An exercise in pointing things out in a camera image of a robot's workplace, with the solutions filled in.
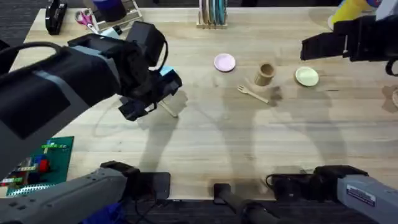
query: yellow object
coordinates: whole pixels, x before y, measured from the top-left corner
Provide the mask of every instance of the yellow object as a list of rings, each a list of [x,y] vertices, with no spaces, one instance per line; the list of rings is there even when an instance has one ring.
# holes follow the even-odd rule
[[[346,0],[341,4],[335,15],[331,18],[331,23],[350,21],[359,17],[362,11],[370,8],[366,0]]]

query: scissors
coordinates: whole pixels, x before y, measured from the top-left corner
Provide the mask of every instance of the scissors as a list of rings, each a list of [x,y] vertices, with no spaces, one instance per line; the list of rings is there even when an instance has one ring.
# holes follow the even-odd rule
[[[75,20],[77,23],[87,26],[93,33],[99,34],[98,30],[96,30],[93,25],[93,15],[90,13],[90,10],[85,9],[76,12]]]

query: wooden cup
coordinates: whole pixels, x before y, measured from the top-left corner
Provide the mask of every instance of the wooden cup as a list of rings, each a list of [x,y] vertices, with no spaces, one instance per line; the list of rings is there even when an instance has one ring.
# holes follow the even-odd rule
[[[254,83],[259,86],[268,85],[275,75],[275,69],[270,63],[263,63],[254,77]]]

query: wooden table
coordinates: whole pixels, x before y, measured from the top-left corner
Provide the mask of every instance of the wooden table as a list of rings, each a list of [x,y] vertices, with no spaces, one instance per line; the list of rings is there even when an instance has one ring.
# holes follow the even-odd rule
[[[118,111],[117,96],[104,100],[57,134],[76,136],[69,179],[116,160],[170,172],[171,198],[210,198],[216,182],[232,183],[245,197],[269,198],[261,183],[267,174],[349,164],[398,188],[398,109],[390,100],[398,78],[384,73],[384,63],[300,60],[301,41],[328,31],[333,8],[231,8],[226,30],[197,29],[197,11],[142,10],[145,21],[166,36],[167,64],[183,80],[183,88],[168,99],[180,118],[159,108],[130,122]],[[89,33],[69,9],[61,35],[50,36],[44,12],[26,42],[65,45]],[[213,67],[222,52],[235,56],[232,72]],[[14,68],[48,54],[46,49],[21,52]],[[270,86],[255,88],[251,82],[261,62],[274,63],[277,75]],[[316,87],[295,83],[294,71],[302,65],[319,72]],[[239,84],[254,87],[272,104],[241,94]]]

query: pink plate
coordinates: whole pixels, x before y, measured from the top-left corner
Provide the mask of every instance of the pink plate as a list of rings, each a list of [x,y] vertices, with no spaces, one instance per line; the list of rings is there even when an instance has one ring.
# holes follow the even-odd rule
[[[230,54],[219,54],[214,59],[214,66],[222,72],[229,72],[235,67],[235,58]]]

